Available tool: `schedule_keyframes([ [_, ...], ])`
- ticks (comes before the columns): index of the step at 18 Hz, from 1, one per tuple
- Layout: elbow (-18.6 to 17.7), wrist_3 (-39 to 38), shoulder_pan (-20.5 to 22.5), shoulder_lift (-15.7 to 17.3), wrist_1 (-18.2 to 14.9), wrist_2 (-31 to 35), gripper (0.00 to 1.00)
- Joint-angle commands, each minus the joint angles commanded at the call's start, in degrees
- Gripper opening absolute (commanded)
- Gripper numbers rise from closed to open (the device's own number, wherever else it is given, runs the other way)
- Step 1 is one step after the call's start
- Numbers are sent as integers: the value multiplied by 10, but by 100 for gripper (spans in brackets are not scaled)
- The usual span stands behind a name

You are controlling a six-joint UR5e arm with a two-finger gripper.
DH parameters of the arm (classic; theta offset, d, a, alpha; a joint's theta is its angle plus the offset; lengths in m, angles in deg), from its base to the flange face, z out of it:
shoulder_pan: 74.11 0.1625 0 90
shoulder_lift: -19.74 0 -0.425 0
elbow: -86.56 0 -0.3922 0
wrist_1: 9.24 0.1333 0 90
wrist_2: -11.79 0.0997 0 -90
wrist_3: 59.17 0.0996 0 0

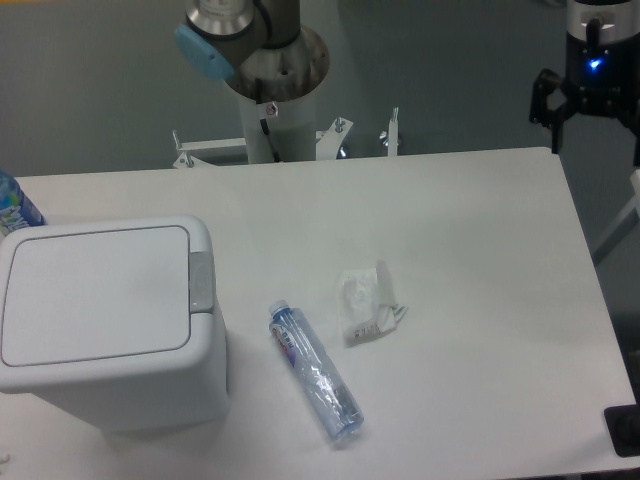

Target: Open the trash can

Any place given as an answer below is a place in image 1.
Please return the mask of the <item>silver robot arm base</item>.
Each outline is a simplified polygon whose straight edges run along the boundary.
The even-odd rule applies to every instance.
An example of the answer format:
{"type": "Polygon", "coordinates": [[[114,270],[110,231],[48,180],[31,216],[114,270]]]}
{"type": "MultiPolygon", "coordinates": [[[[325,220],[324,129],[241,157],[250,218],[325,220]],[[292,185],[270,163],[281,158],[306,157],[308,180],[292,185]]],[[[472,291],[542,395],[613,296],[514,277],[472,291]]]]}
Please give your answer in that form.
{"type": "Polygon", "coordinates": [[[258,103],[300,99],[329,73],[328,47],[302,24],[299,1],[187,1],[174,38],[201,75],[258,103]]]}

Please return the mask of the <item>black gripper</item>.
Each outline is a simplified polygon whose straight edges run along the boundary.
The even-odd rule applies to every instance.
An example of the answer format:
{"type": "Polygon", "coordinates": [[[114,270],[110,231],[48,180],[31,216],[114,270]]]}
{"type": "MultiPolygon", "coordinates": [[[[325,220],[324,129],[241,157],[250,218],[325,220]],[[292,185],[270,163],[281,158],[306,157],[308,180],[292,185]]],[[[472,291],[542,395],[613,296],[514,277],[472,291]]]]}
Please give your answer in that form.
{"type": "Polygon", "coordinates": [[[563,125],[575,114],[617,118],[635,138],[633,165],[640,166],[639,96],[620,86],[578,86],[550,69],[543,69],[533,82],[529,121],[551,132],[551,151],[559,154],[563,125]],[[564,100],[554,108],[550,98],[560,92],[564,100]]]}

